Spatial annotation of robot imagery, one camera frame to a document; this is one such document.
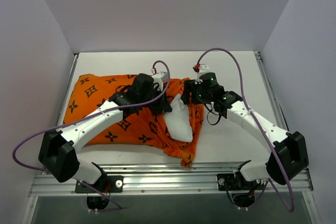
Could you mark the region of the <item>white pillow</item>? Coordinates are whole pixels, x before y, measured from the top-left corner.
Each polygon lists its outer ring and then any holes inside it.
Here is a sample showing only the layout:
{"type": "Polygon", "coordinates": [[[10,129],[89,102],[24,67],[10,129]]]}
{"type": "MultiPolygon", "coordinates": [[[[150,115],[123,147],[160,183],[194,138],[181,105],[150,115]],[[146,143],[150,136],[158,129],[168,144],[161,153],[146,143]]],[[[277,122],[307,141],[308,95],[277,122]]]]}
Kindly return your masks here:
{"type": "Polygon", "coordinates": [[[164,122],[172,139],[190,143],[193,140],[192,127],[189,120],[188,106],[177,94],[170,104],[172,111],[164,113],[164,122]]]}

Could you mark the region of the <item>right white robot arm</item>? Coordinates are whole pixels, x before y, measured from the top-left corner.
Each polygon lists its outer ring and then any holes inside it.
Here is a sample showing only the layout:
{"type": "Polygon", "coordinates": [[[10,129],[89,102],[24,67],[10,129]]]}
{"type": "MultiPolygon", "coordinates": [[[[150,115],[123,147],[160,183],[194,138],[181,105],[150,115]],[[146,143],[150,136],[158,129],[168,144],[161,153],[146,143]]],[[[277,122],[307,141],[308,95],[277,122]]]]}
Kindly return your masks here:
{"type": "Polygon", "coordinates": [[[279,128],[247,107],[243,97],[218,84],[215,73],[204,73],[196,80],[185,81],[181,99],[184,104],[211,106],[219,116],[239,125],[269,151],[267,160],[246,161],[239,166],[233,175],[236,187],[244,189],[258,179],[272,179],[285,185],[308,167],[305,137],[279,128]]]}

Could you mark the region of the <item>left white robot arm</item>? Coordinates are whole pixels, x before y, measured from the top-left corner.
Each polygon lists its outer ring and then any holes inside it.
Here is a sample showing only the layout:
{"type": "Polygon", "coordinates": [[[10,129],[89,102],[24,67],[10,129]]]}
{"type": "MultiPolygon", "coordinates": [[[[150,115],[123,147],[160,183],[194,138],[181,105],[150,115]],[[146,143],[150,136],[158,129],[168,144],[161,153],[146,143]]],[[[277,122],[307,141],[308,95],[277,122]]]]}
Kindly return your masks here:
{"type": "Polygon", "coordinates": [[[60,183],[75,179],[87,183],[94,192],[102,191],[110,184],[106,172],[95,163],[79,160],[77,153],[103,130],[141,108],[149,108],[155,114],[170,112],[166,97],[169,80],[167,72],[137,75],[131,85],[110,96],[83,119],[46,132],[39,161],[60,183]]]}

